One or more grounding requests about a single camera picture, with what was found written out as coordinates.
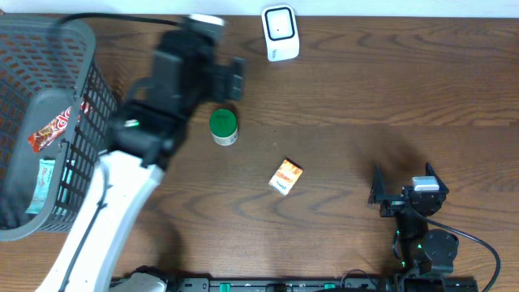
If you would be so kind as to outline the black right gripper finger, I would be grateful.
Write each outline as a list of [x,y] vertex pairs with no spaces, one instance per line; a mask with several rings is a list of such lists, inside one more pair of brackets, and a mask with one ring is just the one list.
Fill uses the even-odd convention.
[[431,163],[430,162],[427,162],[425,164],[425,171],[426,171],[426,176],[432,176],[435,178],[436,182],[437,182],[437,185],[439,187],[439,192],[442,192],[444,194],[448,194],[449,193],[449,189],[446,187],[446,185],[443,183],[443,181],[440,179],[440,177],[438,176],[438,174],[435,172],[434,168],[432,167]]
[[384,196],[385,190],[383,176],[379,166],[375,165],[368,203],[380,204],[384,200]]

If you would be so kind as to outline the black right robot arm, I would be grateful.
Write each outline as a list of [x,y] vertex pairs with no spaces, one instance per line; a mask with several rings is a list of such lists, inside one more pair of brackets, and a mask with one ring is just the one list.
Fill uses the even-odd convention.
[[382,172],[375,167],[368,202],[380,206],[381,217],[396,220],[393,253],[411,277],[445,277],[453,272],[459,239],[443,229],[431,230],[427,223],[448,193],[430,163],[425,165],[425,174],[413,177],[398,195],[386,192]]

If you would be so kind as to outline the red snack wrapper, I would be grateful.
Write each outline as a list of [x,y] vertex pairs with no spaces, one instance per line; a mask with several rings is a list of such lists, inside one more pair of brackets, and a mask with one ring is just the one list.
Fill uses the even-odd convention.
[[27,138],[27,142],[30,144],[32,151],[39,153],[62,135],[66,130],[70,116],[71,107],[69,106],[43,128],[32,133]]

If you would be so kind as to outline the orange small box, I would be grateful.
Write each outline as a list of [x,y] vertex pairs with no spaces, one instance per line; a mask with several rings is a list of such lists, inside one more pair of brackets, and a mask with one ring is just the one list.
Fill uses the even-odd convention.
[[282,195],[288,195],[302,173],[302,167],[289,159],[285,159],[268,181],[268,185]]

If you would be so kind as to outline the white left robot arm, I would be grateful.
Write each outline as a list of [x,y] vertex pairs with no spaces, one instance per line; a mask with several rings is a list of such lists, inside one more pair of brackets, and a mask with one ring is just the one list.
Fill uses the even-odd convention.
[[244,61],[217,64],[221,33],[166,32],[152,74],[136,81],[109,120],[104,152],[68,237],[40,291],[107,291],[144,203],[187,137],[198,105],[242,97]]

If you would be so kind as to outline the white barcode scanner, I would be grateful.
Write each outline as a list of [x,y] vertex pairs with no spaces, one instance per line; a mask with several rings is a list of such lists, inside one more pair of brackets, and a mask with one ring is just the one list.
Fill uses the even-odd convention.
[[286,4],[262,10],[262,25],[270,62],[296,58],[300,51],[298,25],[294,9]]

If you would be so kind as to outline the dark grey plastic basket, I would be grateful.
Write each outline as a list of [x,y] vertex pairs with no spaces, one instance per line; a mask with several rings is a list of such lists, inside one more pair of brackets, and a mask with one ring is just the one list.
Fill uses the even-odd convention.
[[[95,60],[96,39],[80,21],[35,15],[1,18],[1,239],[66,232],[79,212],[117,102]],[[27,138],[71,107],[65,132],[39,153]],[[49,194],[27,214],[40,159],[55,160]],[[62,172],[71,170],[70,183]],[[68,190],[62,203],[60,187]],[[58,207],[64,215],[58,215]]]

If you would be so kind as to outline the green lid jar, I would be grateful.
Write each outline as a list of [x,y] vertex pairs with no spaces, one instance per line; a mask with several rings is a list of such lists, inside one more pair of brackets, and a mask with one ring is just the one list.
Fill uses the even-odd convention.
[[230,146],[238,139],[238,120],[231,110],[214,111],[209,126],[214,142],[220,146]]

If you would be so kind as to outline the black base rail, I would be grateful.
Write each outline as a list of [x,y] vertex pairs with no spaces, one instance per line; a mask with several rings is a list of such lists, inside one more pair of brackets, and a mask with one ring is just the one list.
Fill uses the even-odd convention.
[[313,291],[454,291],[474,292],[478,285],[470,279],[426,280],[407,279],[403,283],[379,282],[360,277],[345,280],[270,279],[270,280],[211,280],[202,277],[178,280],[152,279],[137,273],[131,279],[116,281],[110,291],[122,292],[313,292]]

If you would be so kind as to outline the mint green wipes pack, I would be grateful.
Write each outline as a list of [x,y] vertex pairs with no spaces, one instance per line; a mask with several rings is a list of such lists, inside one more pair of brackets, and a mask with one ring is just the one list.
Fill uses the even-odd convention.
[[[54,171],[55,160],[46,160],[40,159],[39,171],[37,175],[37,181],[35,190],[33,192],[33,197],[30,205],[26,209],[25,213],[27,214],[38,214],[44,207],[46,199],[49,194],[49,187],[51,178]],[[68,170],[65,167],[65,170],[62,172],[62,179],[66,181],[66,183],[70,183],[72,177],[71,170]],[[68,190],[64,187],[60,187],[59,192],[61,192],[62,203],[66,203],[68,197]],[[63,208],[58,207],[58,215],[64,215],[65,211]]]

